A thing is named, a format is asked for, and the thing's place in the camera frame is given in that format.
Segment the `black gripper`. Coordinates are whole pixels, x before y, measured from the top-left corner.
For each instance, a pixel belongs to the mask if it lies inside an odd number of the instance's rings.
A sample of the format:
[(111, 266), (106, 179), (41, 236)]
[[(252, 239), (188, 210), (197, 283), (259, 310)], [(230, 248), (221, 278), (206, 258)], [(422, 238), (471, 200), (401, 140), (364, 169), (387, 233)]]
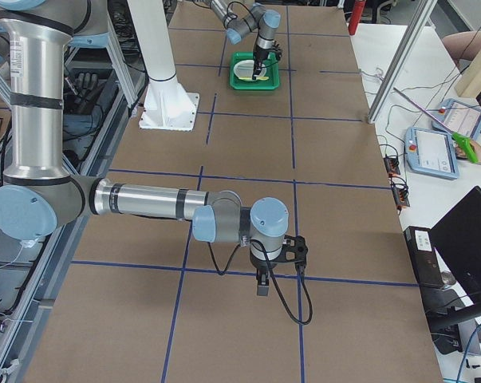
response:
[(253, 79), (266, 79), (266, 67), (262, 67), (260, 72), (260, 66), (268, 59), (270, 53), (274, 53), (276, 61), (280, 61), (282, 57), (282, 48), (274, 39), (257, 38), (253, 49)]
[(258, 296), (267, 296), (269, 294), (270, 288), (270, 272), (269, 268), (274, 268), (277, 266), (275, 262), (266, 262), (266, 260), (261, 260), (254, 255), (250, 255), (250, 262), (256, 269), (256, 278), (257, 278), (257, 290), (256, 294)]

